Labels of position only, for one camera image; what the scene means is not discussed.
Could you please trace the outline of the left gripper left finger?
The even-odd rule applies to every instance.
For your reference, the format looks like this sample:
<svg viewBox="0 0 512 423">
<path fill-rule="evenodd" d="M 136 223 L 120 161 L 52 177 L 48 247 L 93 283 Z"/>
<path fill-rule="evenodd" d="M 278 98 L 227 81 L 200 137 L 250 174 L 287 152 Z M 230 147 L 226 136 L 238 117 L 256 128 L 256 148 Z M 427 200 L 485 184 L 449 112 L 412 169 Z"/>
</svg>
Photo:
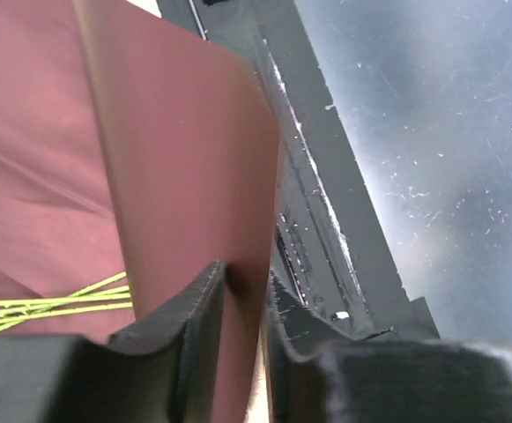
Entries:
<svg viewBox="0 0 512 423">
<path fill-rule="evenodd" d="M 75 335 L 0 337 L 0 422 L 207 422 L 226 266 L 100 345 Z"/>
</svg>

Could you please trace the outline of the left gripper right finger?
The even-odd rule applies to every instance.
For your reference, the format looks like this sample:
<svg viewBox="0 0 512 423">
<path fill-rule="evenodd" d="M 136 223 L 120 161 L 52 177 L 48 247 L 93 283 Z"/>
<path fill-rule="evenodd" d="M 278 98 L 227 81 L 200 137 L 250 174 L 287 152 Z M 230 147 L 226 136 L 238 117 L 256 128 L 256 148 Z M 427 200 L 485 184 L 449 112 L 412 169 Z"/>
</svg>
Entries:
<svg viewBox="0 0 512 423">
<path fill-rule="evenodd" d="M 268 291 L 275 422 L 512 422 L 512 350 L 481 342 L 351 338 Z"/>
</svg>

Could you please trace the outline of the pink flower bunch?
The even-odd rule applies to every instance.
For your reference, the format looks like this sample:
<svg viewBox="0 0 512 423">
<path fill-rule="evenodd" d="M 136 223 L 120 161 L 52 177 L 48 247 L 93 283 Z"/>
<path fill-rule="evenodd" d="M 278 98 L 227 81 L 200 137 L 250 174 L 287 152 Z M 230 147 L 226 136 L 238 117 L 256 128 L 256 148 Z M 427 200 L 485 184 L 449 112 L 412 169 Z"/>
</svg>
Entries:
<svg viewBox="0 0 512 423">
<path fill-rule="evenodd" d="M 132 308 L 125 271 L 61 297 L 0 300 L 0 332 L 34 320 Z"/>
</svg>

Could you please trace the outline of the red wrapping paper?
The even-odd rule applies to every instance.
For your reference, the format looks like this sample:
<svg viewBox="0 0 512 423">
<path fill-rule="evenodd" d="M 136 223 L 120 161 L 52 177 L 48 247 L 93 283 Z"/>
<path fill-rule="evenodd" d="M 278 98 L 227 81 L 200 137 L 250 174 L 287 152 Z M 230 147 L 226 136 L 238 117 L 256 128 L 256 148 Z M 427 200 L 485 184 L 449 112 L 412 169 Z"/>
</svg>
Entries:
<svg viewBox="0 0 512 423">
<path fill-rule="evenodd" d="M 127 1 L 0 1 L 0 300 L 125 271 L 132 308 L 1 336 L 104 345 L 226 266 L 211 418 L 249 405 L 280 140 L 252 66 Z"/>
</svg>

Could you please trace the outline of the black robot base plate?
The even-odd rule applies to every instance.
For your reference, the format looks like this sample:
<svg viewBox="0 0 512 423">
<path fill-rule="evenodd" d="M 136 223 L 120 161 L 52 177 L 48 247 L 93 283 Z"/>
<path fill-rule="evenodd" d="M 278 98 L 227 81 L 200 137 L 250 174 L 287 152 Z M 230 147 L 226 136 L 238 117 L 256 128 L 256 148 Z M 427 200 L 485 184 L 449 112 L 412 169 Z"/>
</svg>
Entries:
<svg viewBox="0 0 512 423">
<path fill-rule="evenodd" d="M 274 264 L 292 294 L 355 338 L 429 339 L 410 300 L 292 1 L 160 1 L 161 15 L 249 59 L 284 139 Z"/>
</svg>

